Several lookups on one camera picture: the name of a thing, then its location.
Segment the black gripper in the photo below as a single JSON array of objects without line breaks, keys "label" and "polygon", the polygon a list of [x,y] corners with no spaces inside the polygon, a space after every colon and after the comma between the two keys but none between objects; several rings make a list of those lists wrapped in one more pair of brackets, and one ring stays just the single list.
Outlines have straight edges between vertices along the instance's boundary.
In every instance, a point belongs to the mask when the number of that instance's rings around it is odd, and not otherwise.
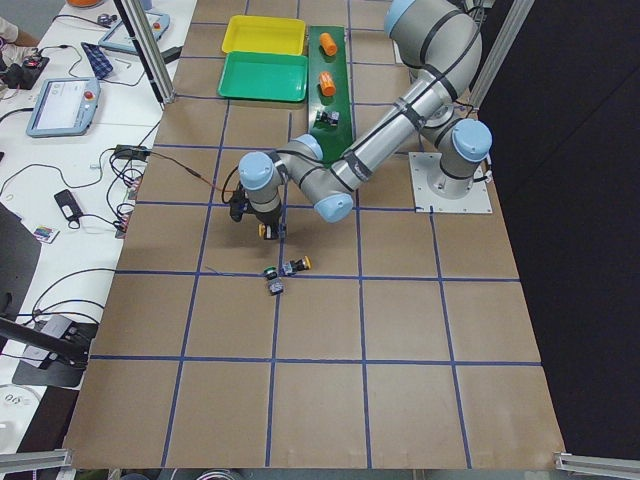
[{"label": "black gripper", "polygon": [[281,223],[282,216],[282,208],[277,207],[274,210],[270,210],[267,212],[260,212],[253,208],[251,210],[251,214],[253,214],[259,221],[259,223],[264,223],[267,225],[271,225],[273,229],[279,232],[279,238],[281,240],[285,240],[287,236],[287,226],[284,223]]}]

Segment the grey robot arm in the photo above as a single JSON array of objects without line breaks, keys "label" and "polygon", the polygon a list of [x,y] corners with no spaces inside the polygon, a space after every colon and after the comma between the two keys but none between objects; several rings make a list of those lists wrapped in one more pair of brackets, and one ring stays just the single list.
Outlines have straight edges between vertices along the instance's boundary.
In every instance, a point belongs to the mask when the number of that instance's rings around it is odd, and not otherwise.
[{"label": "grey robot arm", "polygon": [[479,65],[479,25],[448,1],[394,1],[384,29],[414,77],[409,89],[328,167],[322,165],[322,148],[310,134],[276,150],[245,154],[229,201],[233,221],[253,215],[262,238],[282,237],[286,229],[279,189],[294,182],[320,217],[338,222],[351,212],[353,192],[413,133],[441,153],[429,175],[430,189],[447,199],[467,194],[493,141],[484,123],[453,111]]}]

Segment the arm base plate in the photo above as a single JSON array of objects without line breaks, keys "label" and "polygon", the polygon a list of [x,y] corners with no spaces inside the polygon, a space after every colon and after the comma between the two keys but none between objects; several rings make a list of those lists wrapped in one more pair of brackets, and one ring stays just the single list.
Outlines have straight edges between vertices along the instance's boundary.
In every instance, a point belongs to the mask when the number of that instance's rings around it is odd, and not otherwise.
[{"label": "arm base plate", "polygon": [[410,152],[409,165],[414,210],[418,213],[481,214],[493,213],[484,180],[475,182],[482,169],[477,165],[467,179],[454,179],[441,169],[441,154]]}]

